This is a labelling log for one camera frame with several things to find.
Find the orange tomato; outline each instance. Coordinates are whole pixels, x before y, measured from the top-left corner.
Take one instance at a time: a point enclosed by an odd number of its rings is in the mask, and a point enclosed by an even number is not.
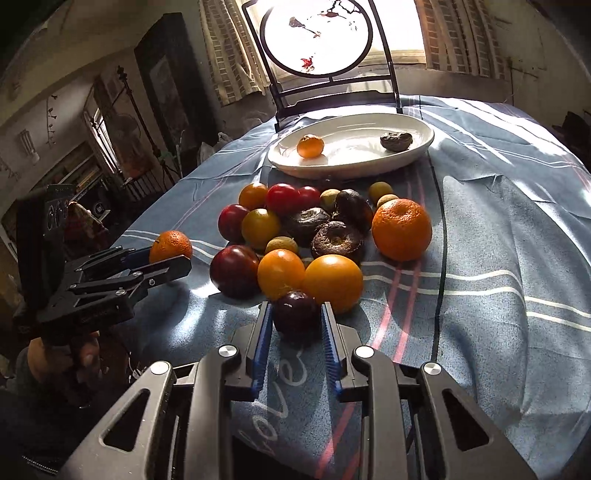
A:
[[[184,255],[187,258],[193,256],[193,247],[187,235],[177,230],[169,230],[158,235],[158,238],[150,248],[150,263],[167,260],[172,257]]]
[[[363,273],[346,257],[323,255],[308,265],[302,288],[316,303],[329,301],[335,313],[343,313],[361,298]]]
[[[263,208],[267,198],[267,187],[259,181],[246,185],[240,192],[238,203],[249,210]]]
[[[398,262],[420,258],[433,235],[427,211],[408,199],[384,203],[375,212],[371,232],[380,253]]]
[[[255,250],[264,250],[270,240],[279,235],[281,222],[270,210],[257,208],[242,221],[242,236]]]
[[[324,140],[316,135],[305,135],[297,143],[297,152],[303,158],[316,158],[324,150]]]
[[[291,290],[299,290],[306,268],[300,257],[289,250],[273,250],[265,255],[256,272],[261,291],[271,300],[277,300]]]

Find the white oval plate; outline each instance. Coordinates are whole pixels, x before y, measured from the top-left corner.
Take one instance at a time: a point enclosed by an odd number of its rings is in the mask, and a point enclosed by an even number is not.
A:
[[[408,150],[392,153],[379,142],[388,132],[408,132]],[[324,140],[324,151],[306,160],[296,146],[304,135]],[[357,179],[405,167],[423,155],[433,142],[433,129],[422,120],[397,113],[359,113],[321,120],[279,139],[267,157],[279,170],[299,179]]]

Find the chair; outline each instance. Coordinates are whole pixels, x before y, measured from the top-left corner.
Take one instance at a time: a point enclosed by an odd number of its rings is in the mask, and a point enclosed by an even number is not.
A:
[[[275,105],[277,106],[277,123],[275,124],[275,130],[277,132],[285,128],[293,120],[294,117],[311,111],[322,110],[326,108],[335,108],[339,106],[367,105],[378,103],[391,104],[396,107],[398,113],[402,113],[402,104],[400,101],[400,92],[398,90],[396,72],[394,70],[394,62],[392,61],[392,54],[390,52],[388,40],[386,39],[384,27],[380,20],[374,0],[368,0],[368,2],[371,14],[378,28],[378,34],[384,47],[384,54],[386,57],[386,64],[388,67],[388,74],[374,75],[371,77],[361,78],[337,78],[347,72],[350,72],[355,67],[361,64],[361,62],[367,57],[370,51],[374,37],[373,27],[370,21],[369,14],[356,0],[335,0],[331,8],[329,8],[327,11],[318,13],[318,15],[329,17],[331,20],[339,20],[340,18],[343,18],[345,19],[345,21],[350,22],[349,25],[351,25],[351,22],[354,22],[355,31],[358,31],[356,19],[351,20],[351,15],[359,14],[360,17],[357,19],[359,20],[359,25],[361,25],[363,29],[365,29],[365,26],[367,26],[368,30],[366,44],[363,48],[363,51],[361,52],[361,55],[357,59],[355,59],[350,65],[340,68],[339,70],[334,72],[320,73],[314,73],[314,67],[312,66],[312,58],[301,59],[304,62],[304,66],[299,69],[295,68],[292,65],[286,65],[284,61],[277,58],[276,51],[274,51],[274,46],[269,43],[269,26],[274,20],[273,12],[274,9],[276,9],[277,7],[271,7],[266,11],[264,16],[262,17],[260,29],[257,30],[257,28],[255,27],[255,23],[253,22],[254,12],[252,10],[252,7],[256,5],[258,2],[259,0],[250,0],[244,3],[242,5],[242,11],[246,18],[248,27],[254,38],[256,47],[261,55],[262,63],[271,82],[269,89],[271,91],[271,95],[273,97]],[[287,5],[297,5],[297,2],[284,2],[283,4],[281,4],[280,8],[285,8]],[[300,22],[296,17],[291,17],[289,19],[289,27],[294,29],[299,28],[307,30],[308,32],[310,32],[310,34],[316,35],[316,37],[320,36],[320,33],[308,29],[306,25]],[[271,68],[269,61],[273,62],[282,70],[289,72],[293,75],[303,78],[317,79],[319,81],[311,85],[305,85],[295,87],[289,90],[284,90],[281,86],[281,83],[278,81],[273,69]],[[325,89],[327,87],[335,87],[377,80],[389,82],[392,87],[392,92],[382,93],[378,92],[377,90],[364,90],[361,92],[334,93],[299,100],[293,105],[290,105],[288,103],[288,97],[302,94],[305,92],[313,92],[315,90]]]

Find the human hand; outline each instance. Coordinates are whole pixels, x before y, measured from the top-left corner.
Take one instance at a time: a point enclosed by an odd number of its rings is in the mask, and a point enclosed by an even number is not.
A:
[[[100,376],[99,332],[72,341],[80,368],[76,371],[78,383],[92,386]],[[72,356],[60,347],[46,346],[40,338],[29,343],[27,362],[31,374],[40,384],[61,384],[63,374],[74,365]]]

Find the metal screw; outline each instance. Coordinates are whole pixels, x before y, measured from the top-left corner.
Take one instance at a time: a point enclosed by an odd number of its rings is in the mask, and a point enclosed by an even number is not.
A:
[[[435,362],[429,362],[425,364],[423,370],[425,370],[425,373],[428,375],[439,375],[441,373],[441,365],[436,364]]]
[[[355,349],[355,355],[360,358],[371,358],[374,356],[374,349],[366,345],[358,346]]]
[[[150,371],[154,375],[162,375],[162,374],[165,374],[168,371],[168,363],[162,362],[162,361],[153,363],[150,366]]]
[[[238,349],[233,345],[224,345],[217,351],[221,356],[228,358],[238,353]]]

